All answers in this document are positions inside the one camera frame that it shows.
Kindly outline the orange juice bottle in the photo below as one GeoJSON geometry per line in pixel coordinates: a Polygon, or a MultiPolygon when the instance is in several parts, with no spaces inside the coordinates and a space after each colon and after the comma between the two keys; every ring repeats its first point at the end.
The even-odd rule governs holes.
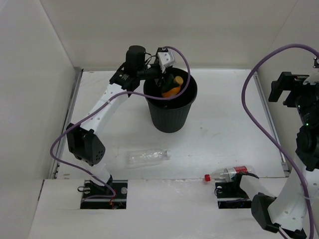
{"type": "Polygon", "coordinates": [[[173,88],[172,90],[166,93],[161,93],[162,97],[170,98],[177,95],[180,92],[181,87],[183,85],[183,78],[181,76],[175,76],[175,80],[179,83],[179,87],[173,88]]]}

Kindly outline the clear plastic bottle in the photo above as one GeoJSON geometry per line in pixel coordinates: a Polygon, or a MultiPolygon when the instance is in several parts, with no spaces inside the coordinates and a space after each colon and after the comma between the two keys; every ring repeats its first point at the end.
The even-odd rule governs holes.
{"type": "Polygon", "coordinates": [[[162,149],[146,149],[132,151],[128,154],[128,164],[131,166],[146,166],[151,164],[162,163],[170,160],[171,152],[162,149]]]}

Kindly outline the red cap soda bottle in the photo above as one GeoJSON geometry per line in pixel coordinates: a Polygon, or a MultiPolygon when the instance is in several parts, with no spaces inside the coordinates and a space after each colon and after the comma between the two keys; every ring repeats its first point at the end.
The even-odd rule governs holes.
{"type": "Polygon", "coordinates": [[[229,183],[234,180],[234,177],[239,172],[255,173],[255,169],[252,166],[235,166],[230,168],[224,168],[216,170],[210,174],[204,175],[205,182],[217,182],[217,183],[229,183]]]}

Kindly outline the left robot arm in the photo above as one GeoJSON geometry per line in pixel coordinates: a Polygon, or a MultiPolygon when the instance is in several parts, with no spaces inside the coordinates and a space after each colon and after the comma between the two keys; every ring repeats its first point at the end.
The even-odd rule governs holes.
{"type": "Polygon", "coordinates": [[[131,95],[138,95],[136,88],[141,81],[155,83],[155,89],[161,96],[154,93],[143,94],[146,99],[170,101],[182,93],[182,83],[175,80],[169,70],[175,63],[171,46],[158,48],[153,63],[146,60],[146,49],[139,45],[130,46],[126,52],[124,63],[110,78],[109,84],[88,115],[66,129],[68,150],[83,162],[81,170],[90,175],[90,187],[100,198],[108,198],[115,194],[111,186],[112,176],[103,164],[106,152],[98,134],[104,129],[119,106],[131,95]]]}

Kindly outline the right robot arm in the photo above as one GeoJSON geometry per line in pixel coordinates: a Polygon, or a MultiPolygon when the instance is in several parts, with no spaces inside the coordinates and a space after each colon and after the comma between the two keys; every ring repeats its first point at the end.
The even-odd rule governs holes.
{"type": "Polygon", "coordinates": [[[272,195],[244,166],[227,169],[216,178],[214,193],[219,208],[249,208],[262,229],[306,239],[310,238],[303,228],[307,205],[319,197],[319,75],[282,72],[271,83],[268,100],[277,102],[283,91],[289,92],[283,104],[297,109],[303,125],[296,138],[296,169],[279,195],[272,195]]]}

